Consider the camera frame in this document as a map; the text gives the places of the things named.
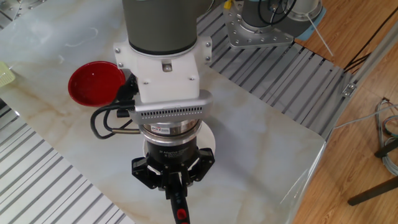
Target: label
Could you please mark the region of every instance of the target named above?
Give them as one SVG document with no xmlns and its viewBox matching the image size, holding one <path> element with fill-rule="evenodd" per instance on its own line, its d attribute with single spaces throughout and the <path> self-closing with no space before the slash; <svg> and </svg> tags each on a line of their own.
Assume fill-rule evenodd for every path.
<svg viewBox="0 0 398 224">
<path fill-rule="evenodd" d="M 150 126 L 150 130 L 154 133 L 159 133 L 159 134 L 170 134 L 170 128 L 161 128 L 158 126 Z"/>
<path fill-rule="evenodd" d="M 172 158 L 181 157 L 187 149 L 188 148 L 186 147 L 185 149 L 180 149 L 178 151 L 163 151 L 163 150 L 159 150 L 159 152 L 161 154 L 163 154 L 164 157 L 172 159 Z"/>
</svg>

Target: cable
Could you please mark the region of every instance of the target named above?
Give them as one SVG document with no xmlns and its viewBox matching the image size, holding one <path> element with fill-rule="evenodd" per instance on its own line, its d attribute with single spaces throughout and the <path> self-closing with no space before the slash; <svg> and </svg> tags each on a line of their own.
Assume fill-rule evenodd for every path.
<svg viewBox="0 0 398 224">
<path fill-rule="evenodd" d="M 348 64 L 345 66 L 344 70 L 346 70 L 352 63 L 353 60 L 356 59 L 356 57 L 358 57 L 360 55 L 360 53 L 366 48 L 366 46 L 369 45 L 369 43 L 373 40 L 373 38 L 377 35 L 377 33 L 383 28 L 384 25 L 386 25 L 386 23 L 388 22 L 389 19 L 391 19 L 391 17 L 398 11 L 398 7 L 396 7 L 396 9 L 387 17 L 386 20 L 384 20 L 384 22 L 379 26 L 379 28 L 375 31 L 375 33 L 372 35 L 372 37 L 363 45 L 363 47 L 361 48 L 361 50 L 359 50 L 359 52 L 351 59 L 351 61 L 348 62 Z"/>
<path fill-rule="evenodd" d="M 344 69 L 345 72 L 350 71 L 353 68 L 356 68 L 358 65 L 361 65 L 362 63 L 364 63 L 366 61 L 367 58 L 364 58 L 358 62 L 356 62 L 354 65 L 350 66 L 349 68 Z"/>
<path fill-rule="evenodd" d="M 397 116 L 397 115 L 394 115 L 394 116 L 388 117 L 387 119 L 385 119 L 385 120 L 383 121 L 383 129 L 386 131 L 387 134 L 391 135 L 391 136 L 394 137 L 394 138 L 398 138 L 398 134 L 393 133 L 392 131 L 390 131 L 390 130 L 387 128 L 387 124 L 390 123 L 391 121 L 397 121 L 397 120 L 398 120 L 398 116 Z"/>
<path fill-rule="evenodd" d="M 265 21 L 265 20 L 262 18 L 262 16 L 261 16 L 261 2 L 262 2 L 262 0 L 259 0 L 259 4 L 257 5 L 257 13 L 258 13 L 258 15 L 259 15 L 260 20 L 261 20 L 263 23 L 272 26 L 272 25 L 275 25 L 275 24 L 278 24 L 278 23 L 282 22 L 282 21 L 287 17 L 287 15 L 289 15 L 289 13 L 292 11 L 294 5 L 296 4 L 296 1 L 297 1 L 297 0 L 294 0 L 294 2 L 292 3 L 291 7 L 290 7 L 289 10 L 286 12 L 286 14 L 283 15 L 282 18 L 280 18 L 278 21 L 275 21 L 275 22 L 267 22 L 267 21 Z"/>
<path fill-rule="evenodd" d="M 387 100 L 382 100 L 377 108 L 376 108 L 376 112 L 382 112 L 384 111 L 384 109 L 380 110 L 381 106 L 384 103 L 389 103 Z M 379 143 L 380 143 L 380 148 L 383 148 L 385 145 L 389 144 L 392 140 L 395 140 L 395 138 L 389 138 L 387 139 L 387 141 L 384 142 L 384 138 L 383 138 L 383 129 L 381 126 L 381 122 L 380 122 L 380 116 L 379 113 L 376 115 L 376 122 L 377 122 L 377 127 L 378 127 L 378 131 L 379 131 Z M 388 154 L 386 156 L 384 156 L 383 158 L 381 158 L 381 160 L 383 161 L 384 166 L 387 168 L 387 170 L 394 175 L 398 175 L 398 166 L 394 164 L 394 162 L 391 161 L 390 157 L 388 156 Z"/>
<path fill-rule="evenodd" d="M 365 116 L 365 117 L 363 117 L 363 118 L 355 119 L 355 120 L 353 120 L 353 121 L 348 121 L 347 123 L 344 123 L 344 124 L 342 124 L 342 125 L 336 126 L 336 127 L 334 127 L 334 129 L 342 128 L 342 127 L 344 127 L 344 126 L 346 126 L 346 125 L 348 125 L 348 124 L 355 123 L 355 122 L 358 122 L 358 121 L 362 121 L 362 120 L 364 120 L 364 119 L 371 118 L 371 117 L 374 116 L 374 115 L 377 115 L 377 114 L 379 114 L 379 113 L 381 113 L 381 112 L 383 112 L 383 111 L 386 111 L 386 110 L 388 110 L 388 109 L 390 109 L 390 108 L 394 108 L 394 107 L 397 107 L 397 106 L 398 106 L 398 105 L 388 106 L 388 107 L 386 107 L 386 108 L 384 108 L 384 109 L 378 110 L 378 111 L 376 111 L 375 113 L 370 114 L 370 115 L 367 115 L 367 116 Z"/>
<path fill-rule="evenodd" d="M 99 139 L 107 139 L 110 138 L 112 136 L 115 135 L 115 133 L 126 133 L 126 134 L 138 134 L 139 130 L 138 129 L 125 129 L 125 127 L 127 127 L 129 124 L 132 123 L 132 120 L 130 119 L 128 122 L 126 122 L 126 124 L 122 125 L 120 128 L 110 128 L 108 126 L 108 116 L 111 110 L 117 110 L 117 109 L 127 109 L 127 108 L 131 108 L 134 106 L 134 100 L 131 101 L 125 101 L 125 102 L 119 102 L 119 103 L 111 103 L 108 106 L 103 106 L 101 108 L 99 108 L 98 110 L 96 110 L 93 115 L 91 115 L 91 119 L 90 119 L 90 126 L 91 126 L 91 130 L 93 131 L 94 135 L 99 138 Z M 104 116 L 104 127 L 108 130 L 111 131 L 110 134 L 107 134 L 105 136 L 102 136 L 99 134 L 96 126 L 95 126 L 95 120 L 97 118 L 97 116 L 106 111 L 105 116 Z"/>
</svg>

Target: sticker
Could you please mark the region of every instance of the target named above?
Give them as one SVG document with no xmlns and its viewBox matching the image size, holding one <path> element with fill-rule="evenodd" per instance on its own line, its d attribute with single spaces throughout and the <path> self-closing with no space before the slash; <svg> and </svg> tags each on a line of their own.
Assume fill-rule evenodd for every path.
<svg viewBox="0 0 398 224">
<path fill-rule="evenodd" d="M 158 126 L 150 126 L 150 130 L 159 134 L 170 134 L 170 128 L 161 128 Z"/>
</svg>

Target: metal rod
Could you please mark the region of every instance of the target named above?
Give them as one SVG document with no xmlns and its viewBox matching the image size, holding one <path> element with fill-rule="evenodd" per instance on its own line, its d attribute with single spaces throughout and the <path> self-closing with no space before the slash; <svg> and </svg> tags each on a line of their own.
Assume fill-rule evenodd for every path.
<svg viewBox="0 0 398 224">
<path fill-rule="evenodd" d="M 394 177 L 393 179 L 390 179 L 365 192 L 360 193 L 357 196 L 350 198 L 348 200 L 348 204 L 354 206 L 396 188 L 398 188 L 398 177 Z"/>
<path fill-rule="evenodd" d="M 398 139 L 393 140 L 391 143 L 387 144 L 380 150 L 374 153 L 377 158 L 382 158 L 387 155 L 387 153 L 391 152 L 392 150 L 398 147 Z"/>
</svg>

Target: white mounting bracket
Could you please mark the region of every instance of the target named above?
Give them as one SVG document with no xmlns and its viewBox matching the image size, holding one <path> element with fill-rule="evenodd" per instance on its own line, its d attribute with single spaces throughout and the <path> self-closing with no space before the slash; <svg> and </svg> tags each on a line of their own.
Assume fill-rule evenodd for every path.
<svg viewBox="0 0 398 224">
<path fill-rule="evenodd" d="M 113 46 L 118 67 L 137 77 L 141 101 L 156 103 L 199 97 L 198 70 L 211 61 L 211 45 L 210 37 L 198 37 L 192 48 L 173 55 L 143 54 L 128 40 Z"/>
</svg>

